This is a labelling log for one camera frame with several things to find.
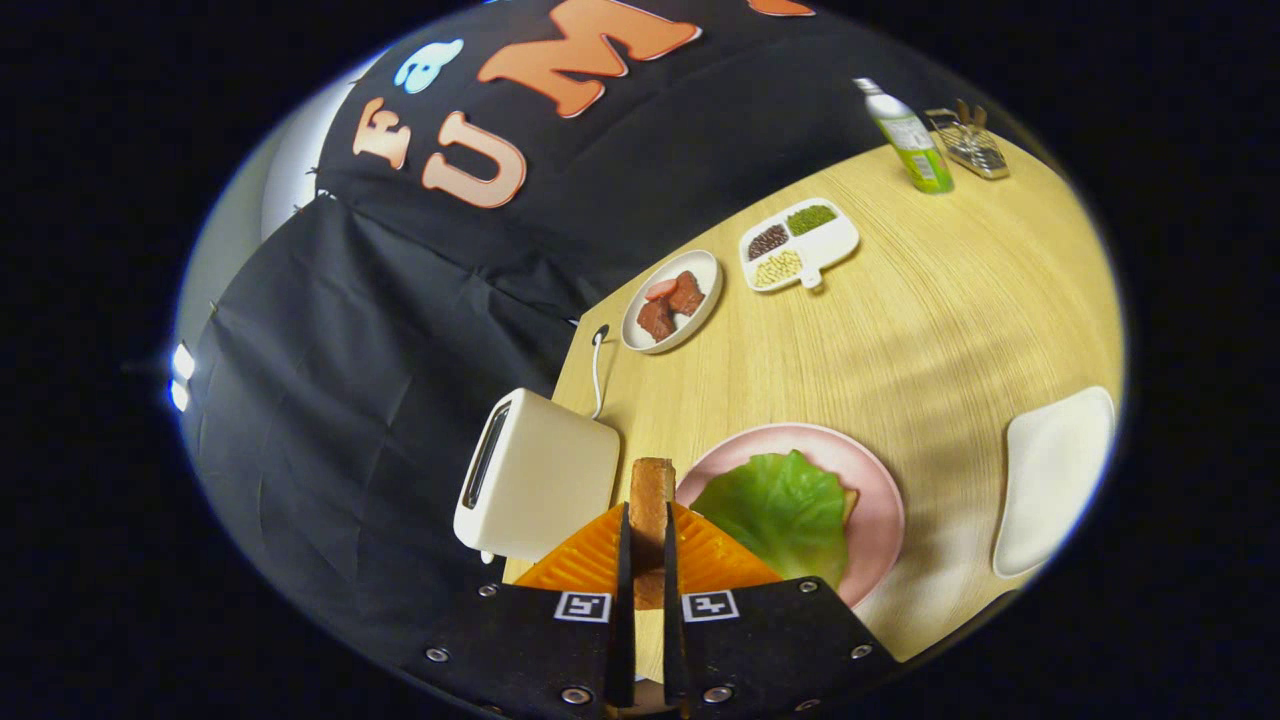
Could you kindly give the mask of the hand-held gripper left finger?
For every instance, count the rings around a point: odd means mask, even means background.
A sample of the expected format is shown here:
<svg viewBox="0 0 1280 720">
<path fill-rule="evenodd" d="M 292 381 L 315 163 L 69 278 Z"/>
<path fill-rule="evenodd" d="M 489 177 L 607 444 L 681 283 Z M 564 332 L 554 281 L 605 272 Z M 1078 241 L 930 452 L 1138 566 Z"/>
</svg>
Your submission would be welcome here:
<svg viewBox="0 0 1280 720">
<path fill-rule="evenodd" d="M 489 719 L 607 719 L 634 705 L 628 505 L 595 523 L 611 589 L 467 585 L 401 660 L 401 671 Z"/>
</svg>

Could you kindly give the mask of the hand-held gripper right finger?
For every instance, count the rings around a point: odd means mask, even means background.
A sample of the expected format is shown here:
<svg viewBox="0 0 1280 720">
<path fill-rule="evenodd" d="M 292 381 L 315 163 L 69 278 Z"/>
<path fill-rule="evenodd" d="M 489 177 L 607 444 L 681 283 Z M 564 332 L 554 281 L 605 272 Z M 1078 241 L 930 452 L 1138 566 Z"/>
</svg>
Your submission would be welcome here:
<svg viewBox="0 0 1280 720">
<path fill-rule="evenodd" d="M 812 717 L 902 665 L 819 577 L 686 592 L 692 568 L 667 505 L 666 702 L 685 717 Z"/>
</svg>

